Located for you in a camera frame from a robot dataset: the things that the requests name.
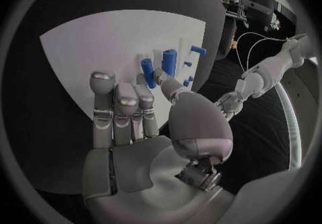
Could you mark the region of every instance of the white board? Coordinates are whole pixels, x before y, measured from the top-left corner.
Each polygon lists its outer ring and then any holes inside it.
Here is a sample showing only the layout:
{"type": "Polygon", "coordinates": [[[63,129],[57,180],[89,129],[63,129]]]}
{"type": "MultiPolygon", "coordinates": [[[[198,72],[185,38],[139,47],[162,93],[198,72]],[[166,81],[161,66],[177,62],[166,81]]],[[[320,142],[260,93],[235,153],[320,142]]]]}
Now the white board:
{"type": "MultiPolygon", "coordinates": [[[[183,82],[194,76],[206,23],[179,14],[121,10],[84,16],[59,25],[40,36],[42,47],[56,76],[78,106],[93,119],[94,94],[89,86],[93,71],[113,71],[116,82],[135,84],[142,72],[140,57],[153,58],[155,51],[179,50],[179,75],[183,82]],[[184,61],[192,62],[188,68],[184,61]]],[[[152,89],[158,126],[168,119],[171,104],[160,87],[152,89]]]]}

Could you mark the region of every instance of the robotic arm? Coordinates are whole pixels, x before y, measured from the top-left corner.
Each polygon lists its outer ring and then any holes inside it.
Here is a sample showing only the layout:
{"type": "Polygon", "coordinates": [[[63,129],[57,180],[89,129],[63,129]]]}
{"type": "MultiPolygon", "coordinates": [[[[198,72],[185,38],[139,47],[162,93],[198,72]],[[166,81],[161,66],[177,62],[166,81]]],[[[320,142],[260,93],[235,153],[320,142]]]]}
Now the robotic arm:
{"type": "Polygon", "coordinates": [[[229,121],[243,108],[243,102],[249,96],[258,98],[270,90],[282,79],[284,73],[290,68],[303,65],[304,59],[314,57],[307,35],[291,38],[286,41],[281,51],[264,59],[242,74],[237,81],[235,90],[224,94],[215,103],[229,121]]]}

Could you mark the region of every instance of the black background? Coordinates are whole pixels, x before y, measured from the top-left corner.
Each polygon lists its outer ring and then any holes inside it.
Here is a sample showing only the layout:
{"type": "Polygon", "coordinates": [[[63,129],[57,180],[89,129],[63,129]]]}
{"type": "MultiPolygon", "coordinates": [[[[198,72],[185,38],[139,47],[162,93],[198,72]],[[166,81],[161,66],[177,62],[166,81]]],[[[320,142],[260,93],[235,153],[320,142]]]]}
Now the black background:
{"type": "MultiPolygon", "coordinates": [[[[9,5],[14,2],[14,0],[1,0],[1,20],[3,20],[4,14],[10,12],[9,5]]],[[[319,0],[305,0],[305,5],[307,9],[310,10],[313,19],[319,23],[318,27],[321,29],[321,15],[319,0]]],[[[286,214],[286,217],[282,223],[298,223],[300,219],[305,219],[306,222],[313,222],[320,220],[320,197],[322,195],[322,179],[321,179],[321,166],[317,164],[315,176],[312,177],[311,183],[308,184],[307,190],[301,198],[301,202],[294,205],[291,212],[286,214]]],[[[10,222],[18,222],[23,220],[24,222],[30,221],[31,223],[36,223],[36,220],[32,215],[26,210],[17,196],[14,195],[13,190],[10,185],[6,183],[4,179],[4,174],[1,172],[0,178],[2,180],[2,218],[3,220],[10,220],[10,222]]]]}

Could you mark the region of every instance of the white panel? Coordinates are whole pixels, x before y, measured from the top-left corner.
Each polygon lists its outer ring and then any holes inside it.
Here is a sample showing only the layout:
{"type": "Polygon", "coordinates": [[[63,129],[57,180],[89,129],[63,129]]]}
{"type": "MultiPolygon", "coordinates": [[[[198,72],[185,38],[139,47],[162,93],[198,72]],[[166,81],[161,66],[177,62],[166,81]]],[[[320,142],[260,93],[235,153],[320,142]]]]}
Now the white panel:
{"type": "MultiPolygon", "coordinates": [[[[202,45],[206,23],[174,13],[121,10],[81,17],[49,30],[40,40],[46,56],[58,79],[79,105],[93,119],[93,93],[89,87],[93,71],[113,71],[116,82],[135,83],[142,71],[142,56],[160,57],[155,51],[178,50],[184,38],[188,47],[202,45]]],[[[181,68],[176,79],[183,82],[194,76],[199,60],[198,53],[189,49],[178,53],[180,59],[193,62],[191,68],[181,68]]],[[[159,86],[152,89],[159,127],[168,119],[170,103],[163,97],[159,86]]]]}

